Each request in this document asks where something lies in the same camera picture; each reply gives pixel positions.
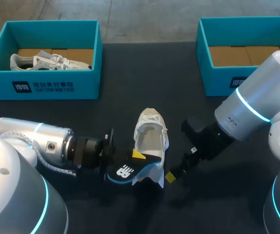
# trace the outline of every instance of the n logo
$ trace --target n logo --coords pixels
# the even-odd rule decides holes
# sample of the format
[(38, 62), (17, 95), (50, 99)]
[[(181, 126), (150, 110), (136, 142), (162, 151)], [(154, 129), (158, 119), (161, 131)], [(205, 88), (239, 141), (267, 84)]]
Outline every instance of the n logo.
[(134, 169), (132, 169), (132, 168), (126, 166), (126, 164), (125, 164), (125, 165), (123, 165), (123, 167), (121, 167), (121, 168), (119, 168), (119, 169), (117, 170), (116, 174), (117, 174), (118, 176), (123, 177), (123, 178), (127, 178), (127, 177), (129, 177), (129, 175), (130, 175), (133, 171), (134, 171)]

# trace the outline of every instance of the cardboard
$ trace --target cardboard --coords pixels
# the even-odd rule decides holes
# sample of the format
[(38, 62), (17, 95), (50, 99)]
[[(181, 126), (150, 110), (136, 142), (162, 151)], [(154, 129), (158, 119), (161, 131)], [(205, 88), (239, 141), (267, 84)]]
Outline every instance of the cardboard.
[(252, 66), (245, 46), (210, 46), (215, 67)]
[(52, 49), (19, 49), (18, 55), (21, 57), (32, 57), (39, 53), (40, 50), (50, 53)]
[(92, 66), (93, 62), (93, 49), (66, 49), (66, 50), (52, 50), (52, 54), (61, 55), (69, 60), (85, 62)]
[(253, 66), (260, 66), (279, 46), (247, 46), (247, 54)]

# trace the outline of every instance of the shoe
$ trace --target shoe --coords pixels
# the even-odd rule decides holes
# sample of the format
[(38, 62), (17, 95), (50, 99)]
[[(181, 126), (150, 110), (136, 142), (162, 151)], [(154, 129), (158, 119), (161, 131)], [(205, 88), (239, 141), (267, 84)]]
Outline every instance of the shoe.
[(91, 70), (91, 66), (84, 62), (78, 62), (63, 58), (61, 55), (49, 54), (41, 50), (33, 57), (20, 57), (13, 54), (10, 57), (11, 71), (28, 70)]
[(167, 129), (160, 113), (155, 109), (145, 109), (136, 124), (134, 132), (135, 149), (139, 153), (154, 155), (161, 158), (161, 162), (153, 164), (133, 179), (132, 185), (146, 177), (164, 187), (164, 159), (165, 151), (169, 147)]

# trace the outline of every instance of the teal box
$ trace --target teal box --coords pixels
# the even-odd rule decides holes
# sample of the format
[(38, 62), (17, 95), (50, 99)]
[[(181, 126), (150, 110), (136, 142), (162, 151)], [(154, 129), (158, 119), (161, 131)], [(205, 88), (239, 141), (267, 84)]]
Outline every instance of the teal box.
[[(92, 70), (10, 71), (20, 48), (94, 49)], [(101, 65), (97, 20), (8, 21), (0, 33), (0, 100), (97, 99)]]
[(207, 96), (228, 96), (257, 66), (214, 67), (209, 46), (279, 46), (280, 17), (200, 18), (196, 54)]

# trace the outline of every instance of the black table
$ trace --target black table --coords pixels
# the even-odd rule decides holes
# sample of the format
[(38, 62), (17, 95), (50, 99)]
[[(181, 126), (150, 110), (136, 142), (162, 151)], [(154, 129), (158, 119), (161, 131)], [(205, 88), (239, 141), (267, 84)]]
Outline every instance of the black table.
[[(206, 97), (193, 42), (104, 44), (98, 100), (0, 101), (0, 117), (69, 127), (101, 136), (115, 128), (115, 145), (133, 147), (133, 131), (146, 107), (163, 116), (170, 147), (165, 172), (191, 143), (181, 133), (190, 115), (213, 121), (224, 97)], [(269, 126), (219, 157), (202, 162), (162, 190), (149, 179), (119, 186), (87, 171), (78, 180), (41, 170), (69, 212), (70, 234), (264, 234), (262, 209), (280, 169), (268, 147)]]

